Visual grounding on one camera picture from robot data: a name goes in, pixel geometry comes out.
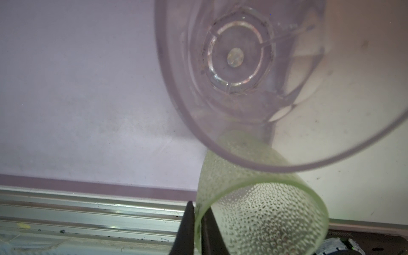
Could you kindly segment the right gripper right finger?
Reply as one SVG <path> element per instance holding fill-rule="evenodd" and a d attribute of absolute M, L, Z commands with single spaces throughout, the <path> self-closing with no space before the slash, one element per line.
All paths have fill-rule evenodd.
<path fill-rule="evenodd" d="M 201 254 L 229 255 L 214 214 L 209 208 L 201 219 Z"/>

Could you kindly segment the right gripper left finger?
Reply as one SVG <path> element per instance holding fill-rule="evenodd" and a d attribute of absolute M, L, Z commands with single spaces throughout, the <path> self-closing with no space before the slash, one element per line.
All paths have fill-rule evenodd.
<path fill-rule="evenodd" d="M 194 221 L 194 205 L 192 201 L 189 201 L 169 255 L 194 254 Z"/>

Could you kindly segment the pale green textured cup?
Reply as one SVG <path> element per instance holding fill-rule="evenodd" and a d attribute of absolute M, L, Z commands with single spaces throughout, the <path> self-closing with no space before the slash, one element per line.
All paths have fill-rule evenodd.
<path fill-rule="evenodd" d="M 211 210 L 232 255 L 312 255 L 325 240 L 328 210 L 296 173 L 262 172 L 222 157 L 271 167 L 289 161 L 269 141 L 243 130 L 208 136 L 198 183 L 195 247 L 202 251 L 203 219 Z"/>

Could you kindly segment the clear faceted glass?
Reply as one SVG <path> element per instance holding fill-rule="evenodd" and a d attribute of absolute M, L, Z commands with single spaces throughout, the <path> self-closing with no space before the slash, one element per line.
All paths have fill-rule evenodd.
<path fill-rule="evenodd" d="M 189 130 L 262 172 L 333 164 L 408 117 L 407 1 L 156 1 L 161 73 Z"/>

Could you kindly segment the lavender plastic tray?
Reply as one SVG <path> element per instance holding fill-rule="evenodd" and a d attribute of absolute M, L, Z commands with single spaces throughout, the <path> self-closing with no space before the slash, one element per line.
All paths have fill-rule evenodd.
<path fill-rule="evenodd" d="M 1 2 L 1 185 L 188 201 L 205 152 L 166 91 L 153 1 Z"/>

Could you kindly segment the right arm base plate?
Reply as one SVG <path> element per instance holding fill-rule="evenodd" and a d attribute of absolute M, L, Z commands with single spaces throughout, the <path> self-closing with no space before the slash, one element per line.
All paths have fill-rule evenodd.
<path fill-rule="evenodd" d="M 406 255 L 408 240 L 396 235 L 329 230 L 316 255 Z"/>

